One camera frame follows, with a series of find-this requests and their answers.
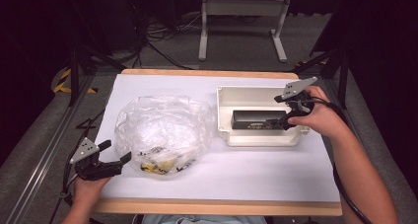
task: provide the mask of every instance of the white paper sheet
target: white paper sheet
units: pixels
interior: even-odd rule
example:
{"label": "white paper sheet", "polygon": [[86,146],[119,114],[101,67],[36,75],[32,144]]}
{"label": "white paper sheet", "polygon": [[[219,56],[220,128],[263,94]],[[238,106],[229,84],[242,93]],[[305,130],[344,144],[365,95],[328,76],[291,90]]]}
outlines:
{"label": "white paper sheet", "polygon": [[[96,138],[113,140],[119,111],[140,96],[187,95],[216,108],[218,86],[284,87],[292,80],[118,75]],[[114,146],[100,159],[116,161]],[[304,135],[294,147],[230,147],[214,137],[193,165],[172,176],[134,171],[129,165],[104,187],[103,197],[339,202],[332,167],[320,135]]]}

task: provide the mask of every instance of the silver metal bracket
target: silver metal bracket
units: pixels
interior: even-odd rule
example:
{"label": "silver metal bracket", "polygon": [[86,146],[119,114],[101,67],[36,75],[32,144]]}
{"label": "silver metal bracket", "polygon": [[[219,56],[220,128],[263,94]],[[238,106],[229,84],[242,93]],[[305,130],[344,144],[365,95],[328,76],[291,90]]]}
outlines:
{"label": "silver metal bracket", "polygon": [[312,77],[312,78],[304,79],[301,81],[295,81],[295,82],[286,84],[285,90],[282,95],[282,99],[285,100],[288,98],[292,98],[302,93],[307,86],[310,86],[311,84],[316,82],[316,80],[317,80],[316,77]]}
{"label": "silver metal bracket", "polygon": [[76,162],[87,158],[88,156],[97,153],[100,151],[98,145],[92,142],[88,138],[84,138],[78,147],[77,151],[74,153],[73,157],[70,160],[70,164],[75,164]]}

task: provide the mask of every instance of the white tray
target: white tray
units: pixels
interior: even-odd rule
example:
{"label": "white tray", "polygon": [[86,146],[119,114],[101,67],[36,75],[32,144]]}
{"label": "white tray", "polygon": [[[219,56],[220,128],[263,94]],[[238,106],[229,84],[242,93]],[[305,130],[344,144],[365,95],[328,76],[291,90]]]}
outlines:
{"label": "white tray", "polygon": [[286,104],[277,104],[274,97],[282,95],[284,88],[219,86],[218,130],[230,146],[295,146],[301,135],[310,129],[296,126],[288,130],[232,129],[233,111],[286,111]]}

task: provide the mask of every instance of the gray carpet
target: gray carpet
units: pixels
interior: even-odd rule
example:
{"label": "gray carpet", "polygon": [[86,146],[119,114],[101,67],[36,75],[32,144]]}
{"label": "gray carpet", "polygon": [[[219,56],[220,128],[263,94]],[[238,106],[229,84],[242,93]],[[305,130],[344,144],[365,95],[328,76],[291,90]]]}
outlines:
{"label": "gray carpet", "polygon": [[[282,32],[282,42],[288,56],[288,62],[280,63],[275,53],[273,41],[269,30],[274,29],[276,20],[260,18],[254,23],[244,23],[234,18],[214,19],[209,25],[209,40],[207,60],[201,62],[197,59],[200,31],[198,24],[187,32],[181,33],[168,40],[153,42],[161,52],[183,65],[193,66],[205,70],[235,70],[235,71],[286,71],[295,66],[298,61],[308,60],[309,52],[316,39],[328,21],[329,16],[314,15],[289,16],[285,21]],[[133,60],[125,63],[132,67]],[[153,49],[145,47],[135,64],[136,68],[175,68]],[[309,70],[306,75],[316,75],[317,68]],[[58,144],[56,155],[52,158],[50,167],[44,178],[39,180],[40,186],[35,191],[33,199],[28,200],[28,209],[22,213],[16,223],[47,223],[58,199],[64,164],[68,154],[74,148],[83,130],[76,126],[87,118],[93,118],[105,104],[116,71],[111,67],[103,66],[94,77],[92,88],[98,88],[95,94],[86,94],[76,108],[73,118],[63,132],[62,140]],[[62,71],[57,72],[57,79]],[[335,97],[335,83],[320,80],[318,84],[325,89],[331,97]],[[56,80],[51,82],[53,88]],[[70,110],[67,106],[70,95],[57,93],[54,100],[34,122],[25,136],[16,146],[9,159],[0,169],[0,223],[6,223],[14,206],[18,203],[21,193],[30,180],[36,165],[42,158],[45,150],[49,148],[57,127],[64,115]],[[418,204],[404,176],[393,162],[384,141],[377,129],[374,120],[368,111],[362,95],[357,88],[355,80],[350,75],[347,92],[347,115],[353,129],[361,139],[367,153],[381,173],[399,213],[401,223],[418,223]],[[94,125],[99,126],[99,119]],[[94,140],[98,129],[92,129],[88,137]],[[68,211],[68,206],[61,203],[54,223]],[[94,217],[104,223],[131,223],[134,215],[131,214],[94,214]],[[318,223],[342,223],[340,217],[313,217]],[[305,223],[308,217],[274,217],[275,223]]]}

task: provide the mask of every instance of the table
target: table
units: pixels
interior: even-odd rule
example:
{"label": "table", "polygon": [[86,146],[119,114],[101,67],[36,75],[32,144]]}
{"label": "table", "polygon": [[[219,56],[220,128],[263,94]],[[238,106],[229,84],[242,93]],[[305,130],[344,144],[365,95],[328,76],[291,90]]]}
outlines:
{"label": "table", "polygon": [[[213,93],[202,92],[217,84],[284,87],[297,79],[292,73],[124,70],[115,80],[96,143],[112,139],[119,109],[136,96],[161,90],[168,90],[160,92],[163,94],[188,92],[193,99],[209,100],[213,106],[216,87]],[[184,87],[198,82],[199,86]],[[104,162],[116,159],[112,149],[101,154]],[[320,135],[313,131],[295,147],[237,148],[215,137],[207,154],[172,177],[135,172],[125,165],[122,175],[114,177],[104,188],[95,211],[265,216],[342,214],[331,163]]]}

